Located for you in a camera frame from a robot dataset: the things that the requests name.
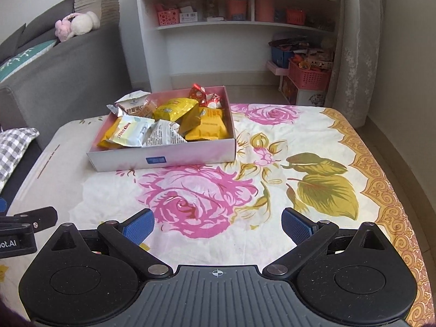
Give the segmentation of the pale yellow snack packet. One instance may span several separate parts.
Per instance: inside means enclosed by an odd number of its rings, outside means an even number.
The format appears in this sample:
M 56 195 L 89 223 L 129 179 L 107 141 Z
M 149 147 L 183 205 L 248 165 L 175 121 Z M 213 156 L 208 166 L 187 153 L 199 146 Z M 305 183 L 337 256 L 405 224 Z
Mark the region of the pale yellow snack packet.
M 124 115 L 110 140 L 123 147 L 140 148 L 143 146 L 146 132 L 155 123 L 151 118 Z

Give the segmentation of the orange cracker packet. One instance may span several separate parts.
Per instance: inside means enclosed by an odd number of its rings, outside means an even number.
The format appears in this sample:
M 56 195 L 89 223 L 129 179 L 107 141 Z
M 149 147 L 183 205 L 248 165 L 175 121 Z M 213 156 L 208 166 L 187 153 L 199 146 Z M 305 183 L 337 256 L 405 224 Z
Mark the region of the orange cracker packet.
M 155 100 L 145 100 L 142 108 L 137 113 L 138 117 L 153 118 L 153 113 L 157 109 L 158 104 Z

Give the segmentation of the golden yellow snack packet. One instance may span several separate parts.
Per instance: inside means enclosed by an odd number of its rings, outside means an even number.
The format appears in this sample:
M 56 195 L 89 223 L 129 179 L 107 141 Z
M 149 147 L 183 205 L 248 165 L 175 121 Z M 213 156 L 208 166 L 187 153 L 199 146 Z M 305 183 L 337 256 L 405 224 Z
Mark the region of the golden yellow snack packet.
M 198 101 L 192 98 L 172 98 L 155 109 L 153 118 L 176 122 L 197 105 Z

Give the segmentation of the red candy packet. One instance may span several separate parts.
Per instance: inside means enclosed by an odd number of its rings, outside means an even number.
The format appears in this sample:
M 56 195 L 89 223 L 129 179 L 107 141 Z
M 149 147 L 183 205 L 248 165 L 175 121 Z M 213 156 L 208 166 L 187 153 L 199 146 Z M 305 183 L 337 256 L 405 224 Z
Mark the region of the red candy packet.
M 191 87 L 189 98 L 196 100 L 199 106 L 206 107 L 207 94 L 204 87 L 194 83 Z
M 212 109 L 222 108 L 221 97 L 216 93 L 208 93 L 205 96 L 204 107 Z

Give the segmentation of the pink cardboard box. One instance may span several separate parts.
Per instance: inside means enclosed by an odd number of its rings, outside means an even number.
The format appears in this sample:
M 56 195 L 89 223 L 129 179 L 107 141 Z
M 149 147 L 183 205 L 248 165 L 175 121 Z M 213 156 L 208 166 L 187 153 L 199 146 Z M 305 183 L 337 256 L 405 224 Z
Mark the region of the pink cardboard box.
M 110 126 L 116 121 L 111 113 L 104 120 L 87 156 L 96 171 L 118 171 L 129 169 L 162 168 L 180 165 L 206 165 L 232 162 L 236 158 L 237 141 L 234 135 L 234 123 L 228 103 L 228 94 L 224 86 L 211 86 L 208 91 L 223 97 L 224 124 L 229 138 L 224 140 L 199 140 L 183 142 L 169 126 L 158 126 L 150 132 L 150 146 L 139 148 L 103 149 L 98 142 Z

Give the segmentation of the checkered grey pillow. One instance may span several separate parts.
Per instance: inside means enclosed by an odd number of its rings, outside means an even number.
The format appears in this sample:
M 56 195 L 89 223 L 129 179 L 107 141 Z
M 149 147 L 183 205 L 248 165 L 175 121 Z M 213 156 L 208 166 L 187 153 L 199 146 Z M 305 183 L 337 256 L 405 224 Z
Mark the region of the checkered grey pillow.
M 1 132 L 1 190 L 12 176 L 29 144 L 39 136 L 36 128 L 13 128 Z

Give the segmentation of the white grey snack packet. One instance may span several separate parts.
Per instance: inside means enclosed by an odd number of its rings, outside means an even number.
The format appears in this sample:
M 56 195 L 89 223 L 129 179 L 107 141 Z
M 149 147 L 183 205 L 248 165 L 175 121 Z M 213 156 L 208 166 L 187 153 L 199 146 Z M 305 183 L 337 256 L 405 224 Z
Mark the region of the white grey snack packet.
M 179 134 L 180 125 L 167 120 L 157 120 L 146 132 L 143 147 L 170 146 L 186 143 Z

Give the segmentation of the yellow snack packet left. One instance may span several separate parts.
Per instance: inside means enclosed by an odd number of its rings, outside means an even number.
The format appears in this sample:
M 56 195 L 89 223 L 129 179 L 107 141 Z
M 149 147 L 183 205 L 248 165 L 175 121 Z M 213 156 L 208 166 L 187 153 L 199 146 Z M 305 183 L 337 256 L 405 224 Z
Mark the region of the yellow snack packet left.
M 117 126 L 120 122 L 121 118 L 119 117 L 114 121 L 114 123 L 111 125 L 111 127 L 104 133 L 104 136 L 102 136 L 101 140 L 98 142 L 97 146 L 101 149 L 109 149 L 109 150 L 115 150 L 115 149 L 121 149 L 123 146 L 114 143 L 110 140 L 111 136 L 114 134 L 114 132 L 117 130 Z

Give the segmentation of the white triangular snack packet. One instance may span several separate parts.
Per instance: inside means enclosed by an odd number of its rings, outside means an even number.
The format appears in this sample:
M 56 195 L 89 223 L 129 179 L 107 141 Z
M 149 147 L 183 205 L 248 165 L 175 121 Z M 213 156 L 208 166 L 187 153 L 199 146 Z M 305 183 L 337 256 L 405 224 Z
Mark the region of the white triangular snack packet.
M 115 102 L 116 107 L 121 108 L 127 114 L 134 114 L 140 111 L 145 103 L 150 92 L 137 90 L 128 93 Z

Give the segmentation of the yellow snack packet right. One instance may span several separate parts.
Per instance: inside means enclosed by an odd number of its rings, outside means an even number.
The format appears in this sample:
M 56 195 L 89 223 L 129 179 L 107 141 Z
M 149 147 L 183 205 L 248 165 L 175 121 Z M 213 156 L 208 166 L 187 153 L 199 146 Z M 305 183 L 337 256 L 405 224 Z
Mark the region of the yellow snack packet right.
M 186 141 L 224 140 L 229 138 L 220 108 L 200 107 L 183 117 L 179 134 Z

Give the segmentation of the grey sofa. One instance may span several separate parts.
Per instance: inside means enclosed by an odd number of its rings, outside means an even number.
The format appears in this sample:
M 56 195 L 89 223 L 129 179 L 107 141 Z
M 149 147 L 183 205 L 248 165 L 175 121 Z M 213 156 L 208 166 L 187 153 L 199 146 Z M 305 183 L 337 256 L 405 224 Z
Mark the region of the grey sofa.
M 43 42 L 55 42 L 1 81 L 1 127 L 36 128 L 41 149 L 64 124 L 106 114 L 107 104 L 132 89 L 117 25 L 65 42 L 55 36 L 55 22 L 70 14 L 73 4 L 63 0 L 1 42 L 1 62 Z

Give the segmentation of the lace curtain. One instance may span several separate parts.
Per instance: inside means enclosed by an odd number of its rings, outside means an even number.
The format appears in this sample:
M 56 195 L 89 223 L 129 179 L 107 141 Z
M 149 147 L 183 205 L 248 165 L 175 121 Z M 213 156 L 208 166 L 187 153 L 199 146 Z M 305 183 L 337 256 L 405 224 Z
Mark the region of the lace curtain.
M 383 24 L 383 0 L 340 0 L 338 38 L 325 105 L 353 128 L 366 122 L 372 99 Z

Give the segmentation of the white bookshelf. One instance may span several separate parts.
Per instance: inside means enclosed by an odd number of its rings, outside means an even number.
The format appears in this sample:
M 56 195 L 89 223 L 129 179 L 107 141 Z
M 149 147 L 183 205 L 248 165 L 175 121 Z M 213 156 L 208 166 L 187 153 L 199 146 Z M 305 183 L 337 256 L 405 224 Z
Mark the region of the white bookshelf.
M 274 0 L 275 10 L 296 8 L 326 22 L 338 20 L 339 0 Z M 179 9 L 180 23 L 160 27 L 157 11 Z M 276 38 L 323 38 L 335 31 L 286 21 L 257 22 L 255 0 L 245 21 L 226 19 L 225 0 L 137 0 L 143 53 L 152 91 L 214 85 L 276 85 L 267 68 Z

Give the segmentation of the pink white plush bunny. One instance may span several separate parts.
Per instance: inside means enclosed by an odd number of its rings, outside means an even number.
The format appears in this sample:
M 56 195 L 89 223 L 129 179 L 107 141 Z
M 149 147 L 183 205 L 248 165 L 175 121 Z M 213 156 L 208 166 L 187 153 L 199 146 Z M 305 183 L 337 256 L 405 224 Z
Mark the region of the pink white plush bunny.
M 97 30 L 101 26 L 99 17 L 94 12 L 71 13 L 55 22 L 55 36 L 65 42 L 79 35 Z

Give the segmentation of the small pink shelf basket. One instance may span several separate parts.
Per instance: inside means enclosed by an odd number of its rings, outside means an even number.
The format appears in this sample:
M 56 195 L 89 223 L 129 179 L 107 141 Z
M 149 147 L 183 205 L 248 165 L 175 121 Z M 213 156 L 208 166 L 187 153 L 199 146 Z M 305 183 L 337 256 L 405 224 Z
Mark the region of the small pink shelf basket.
M 158 24 L 160 27 L 165 27 L 169 25 L 177 25 L 180 23 L 180 10 L 179 9 L 169 9 L 165 10 L 160 7 L 157 11 Z

